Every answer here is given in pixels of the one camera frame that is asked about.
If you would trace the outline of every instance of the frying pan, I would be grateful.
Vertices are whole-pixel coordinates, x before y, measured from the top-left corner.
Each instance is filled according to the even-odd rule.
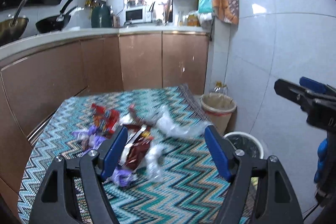
[[[72,1],[73,0],[68,0],[67,3],[65,3],[63,8],[59,11],[59,15],[47,17],[36,22],[35,25],[37,30],[40,33],[48,33],[63,30],[68,25],[71,19],[70,13],[77,8],[77,6],[75,6],[72,9],[70,9],[66,14],[64,14],[65,10]]]

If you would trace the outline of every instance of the black cable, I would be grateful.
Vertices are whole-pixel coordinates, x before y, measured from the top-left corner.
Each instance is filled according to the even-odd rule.
[[[306,218],[308,217],[308,216],[310,216],[311,215],[311,213],[313,212],[313,211],[315,211],[315,209],[319,206],[320,204],[319,203],[317,203],[316,205],[315,205],[315,207],[303,218],[303,221],[305,221],[306,220]]]
[[[306,211],[304,211],[303,213],[302,213],[302,215],[304,215],[305,213],[307,213],[308,211],[310,211],[311,209],[313,209],[315,206],[316,206],[316,204],[315,205],[313,205],[313,206],[311,206],[309,209],[307,209]]]

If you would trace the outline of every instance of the microwave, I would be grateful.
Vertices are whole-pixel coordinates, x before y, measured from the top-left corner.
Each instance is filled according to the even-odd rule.
[[[134,6],[125,10],[125,24],[151,23],[155,19],[154,3],[151,6]]]

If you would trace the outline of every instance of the blue plastic bag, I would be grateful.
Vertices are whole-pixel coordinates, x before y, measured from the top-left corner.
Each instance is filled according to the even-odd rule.
[[[198,5],[199,13],[212,13],[212,0],[200,0]]]

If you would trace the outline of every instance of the kitchen cabinet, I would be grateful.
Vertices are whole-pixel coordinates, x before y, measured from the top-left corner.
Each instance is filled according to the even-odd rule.
[[[79,42],[25,57],[2,68],[1,75],[11,110],[26,136],[87,86]]]
[[[17,211],[17,201],[19,196],[15,193],[1,178],[0,178],[0,193],[3,200],[6,202],[8,208],[11,210],[13,215],[19,219],[18,211]]]
[[[122,91],[118,37],[81,41],[81,47],[89,92]]]
[[[104,62],[107,91],[123,91],[124,87],[120,64],[119,37],[104,38]]]
[[[163,34],[163,87],[187,83],[195,95],[204,93],[209,39],[205,35]]]
[[[0,89],[0,109],[0,178],[4,185],[11,188],[9,190],[18,193],[32,148],[15,122],[2,89]],[[4,185],[0,188],[2,196],[4,196],[2,189],[6,189]]]
[[[162,37],[159,34],[120,36],[124,90],[162,88]]]

